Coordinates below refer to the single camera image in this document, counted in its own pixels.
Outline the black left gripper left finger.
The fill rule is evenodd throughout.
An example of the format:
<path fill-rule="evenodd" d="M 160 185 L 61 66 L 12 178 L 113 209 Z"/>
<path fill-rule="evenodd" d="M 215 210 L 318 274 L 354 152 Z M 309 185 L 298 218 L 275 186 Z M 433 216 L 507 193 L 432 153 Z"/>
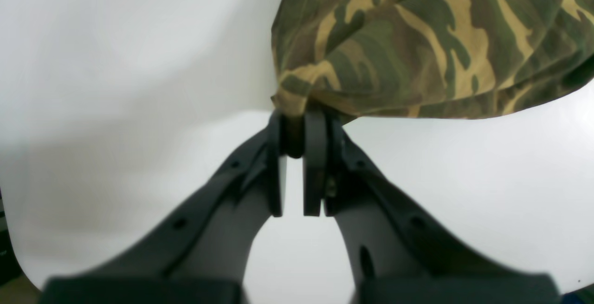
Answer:
<path fill-rule="evenodd" d="M 244 304 L 255 236 L 283 213 L 283 130 L 283 116 L 275 111 L 144 238 L 88 272 L 51 278 L 39 302 Z"/>

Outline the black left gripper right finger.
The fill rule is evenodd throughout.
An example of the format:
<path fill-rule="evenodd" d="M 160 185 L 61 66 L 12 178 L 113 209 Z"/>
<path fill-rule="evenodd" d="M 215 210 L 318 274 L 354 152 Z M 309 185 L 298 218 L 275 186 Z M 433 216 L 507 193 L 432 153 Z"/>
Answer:
<path fill-rule="evenodd" d="M 337 222 L 355 304 L 557 304 L 543 273 L 517 272 L 464 244 L 384 175 L 333 114 L 303 118 L 303 213 Z"/>

